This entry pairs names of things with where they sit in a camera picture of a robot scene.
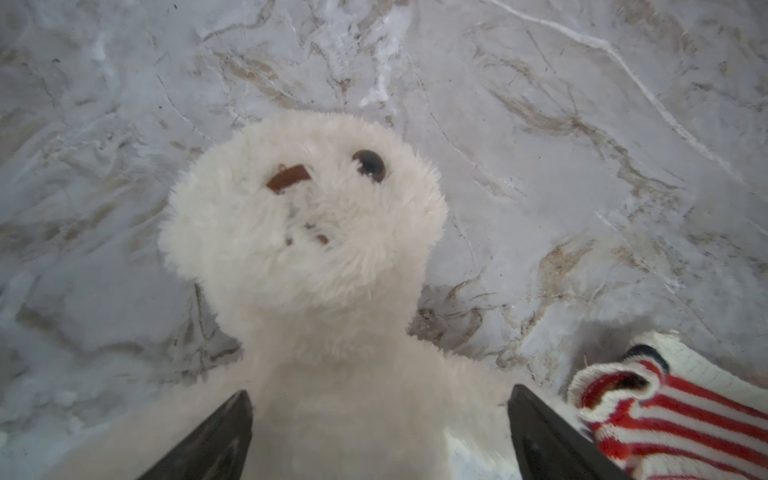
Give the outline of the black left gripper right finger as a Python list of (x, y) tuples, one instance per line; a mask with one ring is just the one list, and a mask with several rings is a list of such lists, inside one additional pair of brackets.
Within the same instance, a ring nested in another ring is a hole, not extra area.
[(514, 386), (507, 415), (524, 480), (630, 480), (526, 386)]

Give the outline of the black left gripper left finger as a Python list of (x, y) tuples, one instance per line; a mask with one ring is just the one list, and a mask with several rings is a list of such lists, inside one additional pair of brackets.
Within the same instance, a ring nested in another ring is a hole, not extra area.
[(239, 390), (139, 479), (239, 480), (252, 425), (249, 394)]

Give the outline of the red white striped knit sweater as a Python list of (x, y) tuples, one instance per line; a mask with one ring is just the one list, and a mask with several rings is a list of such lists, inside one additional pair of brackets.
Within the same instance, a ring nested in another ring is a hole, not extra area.
[(767, 476), (766, 390), (675, 335), (636, 336), (620, 361), (579, 371), (567, 400), (633, 479)]

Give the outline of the white plush teddy bear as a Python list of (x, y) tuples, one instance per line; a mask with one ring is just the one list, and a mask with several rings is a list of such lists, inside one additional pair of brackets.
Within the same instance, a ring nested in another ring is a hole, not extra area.
[(506, 403), (525, 374), (408, 334), (447, 206), (391, 129), (288, 111), (200, 156), (158, 244), (242, 358), (121, 415), (52, 479), (134, 479), (238, 390), (247, 479), (453, 479), (452, 457), (510, 473)]

